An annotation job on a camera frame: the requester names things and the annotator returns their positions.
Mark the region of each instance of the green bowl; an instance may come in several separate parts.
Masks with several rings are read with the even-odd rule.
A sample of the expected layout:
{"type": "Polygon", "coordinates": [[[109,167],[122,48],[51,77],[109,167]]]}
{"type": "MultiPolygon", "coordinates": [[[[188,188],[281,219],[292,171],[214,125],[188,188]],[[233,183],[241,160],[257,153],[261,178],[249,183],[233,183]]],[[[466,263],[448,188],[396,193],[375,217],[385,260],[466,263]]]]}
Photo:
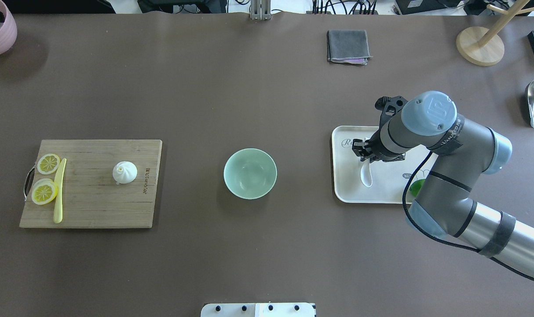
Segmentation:
{"type": "Polygon", "coordinates": [[[256,148],[235,152],[224,167],[224,182],[243,199],[257,199],[267,194],[277,180],[277,166],[269,154],[256,148]]]}

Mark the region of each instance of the white dumpling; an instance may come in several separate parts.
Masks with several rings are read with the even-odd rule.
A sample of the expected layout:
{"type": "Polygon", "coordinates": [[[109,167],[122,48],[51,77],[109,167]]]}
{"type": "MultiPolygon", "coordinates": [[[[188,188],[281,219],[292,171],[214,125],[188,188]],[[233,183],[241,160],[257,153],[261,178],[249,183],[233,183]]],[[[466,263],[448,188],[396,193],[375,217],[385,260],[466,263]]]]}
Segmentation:
{"type": "Polygon", "coordinates": [[[128,184],[136,178],[136,175],[138,169],[132,162],[122,161],[114,165],[113,178],[117,184],[128,184]]]}

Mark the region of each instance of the cutting board handle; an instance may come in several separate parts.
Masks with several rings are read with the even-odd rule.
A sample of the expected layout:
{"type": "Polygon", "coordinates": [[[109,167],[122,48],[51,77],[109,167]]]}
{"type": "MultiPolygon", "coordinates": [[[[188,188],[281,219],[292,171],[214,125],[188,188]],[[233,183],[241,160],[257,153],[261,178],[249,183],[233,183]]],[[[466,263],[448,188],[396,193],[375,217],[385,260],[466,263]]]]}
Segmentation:
{"type": "Polygon", "coordinates": [[[34,163],[30,171],[28,171],[28,174],[26,175],[26,179],[24,181],[24,186],[22,187],[22,193],[24,193],[25,202],[26,202],[26,197],[28,196],[28,192],[30,191],[30,187],[32,186],[32,180],[34,178],[35,167],[36,167],[36,163],[34,163]]]}

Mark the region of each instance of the white tray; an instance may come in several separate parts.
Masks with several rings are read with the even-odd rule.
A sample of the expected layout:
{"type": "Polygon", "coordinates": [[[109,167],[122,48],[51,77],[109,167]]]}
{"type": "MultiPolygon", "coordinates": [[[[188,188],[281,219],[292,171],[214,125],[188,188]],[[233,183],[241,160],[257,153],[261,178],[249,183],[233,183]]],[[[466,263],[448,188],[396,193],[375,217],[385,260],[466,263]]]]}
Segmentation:
{"type": "MultiPolygon", "coordinates": [[[[332,133],[333,188],[337,198],[345,203],[402,203],[402,192],[414,169],[424,160],[429,150],[418,146],[406,153],[404,161],[371,163],[373,184],[366,187],[361,183],[362,163],[351,150],[353,139],[368,139],[378,130],[376,126],[338,126],[332,133]]],[[[428,176],[435,163],[432,155],[418,171],[414,181],[428,176]]],[[[408,192],[406,202],[414,197],[408,192]]]]}

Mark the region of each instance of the white spoon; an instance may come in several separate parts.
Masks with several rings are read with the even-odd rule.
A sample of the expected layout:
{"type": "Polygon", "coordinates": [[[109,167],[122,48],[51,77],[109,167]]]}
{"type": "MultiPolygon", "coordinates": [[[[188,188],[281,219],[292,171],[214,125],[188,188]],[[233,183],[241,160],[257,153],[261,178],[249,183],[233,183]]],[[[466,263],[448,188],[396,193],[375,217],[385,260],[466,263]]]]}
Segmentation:
{"type": "Polygon", "coordinates": [[[367,187],[372,186],[372,175],[371,175],[371,164],[369,163],[371,160],[365,160],[363,162],[363,165],[361,166],[361,183],[367,187]]]}

